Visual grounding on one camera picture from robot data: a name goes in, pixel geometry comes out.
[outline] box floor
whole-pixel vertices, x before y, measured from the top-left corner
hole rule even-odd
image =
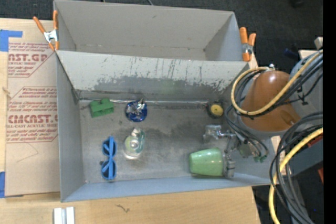
[[[188,156],[191,152],[209,146],[224,147],[226,141],[217,144],[202,143],[206,124],[219,124],[210,118],[204,105],[169,106],[148,104],[148,115],[143,122],[129,121],[124,113],[125,103],[115,103],[114,112],[92,118],[90,101],[81,101],[81,142],[86,183],[105,182],[100,163],[102,142],[110,135],[117,142],[114,160],[117,164],[115,180],[134,180],[162,177],[190,176]],[[123,142],[135,127],[145,133],[145,146],[138,159],[124,156]]]

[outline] sunglasses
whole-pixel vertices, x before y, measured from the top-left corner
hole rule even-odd
[[[117,143],[113,136],[110,136],[103,141],[102,152],[104,155],[108,156],[109,159],[104,161],[101,165],[101,176],[106,180],[113,180],[117,174],[117,165],[113,160],[113,157],[117,152]]]

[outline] box wall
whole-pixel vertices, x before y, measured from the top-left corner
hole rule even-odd
[[[84,178],[79,110],[71,94],[71,84],[58,58],[56,71],[60,188],[61,199],[63,199],[81,187]]]

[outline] green plastic cup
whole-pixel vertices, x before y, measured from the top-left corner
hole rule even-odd
[[[193,174],[206,176],[223,175],[223,154],[215,147],[189,155],[189,169]]]

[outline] green block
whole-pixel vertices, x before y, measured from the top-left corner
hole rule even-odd
[[[113,113],[113,103],[108,98],[90,103],[90,112],[93,118]]]

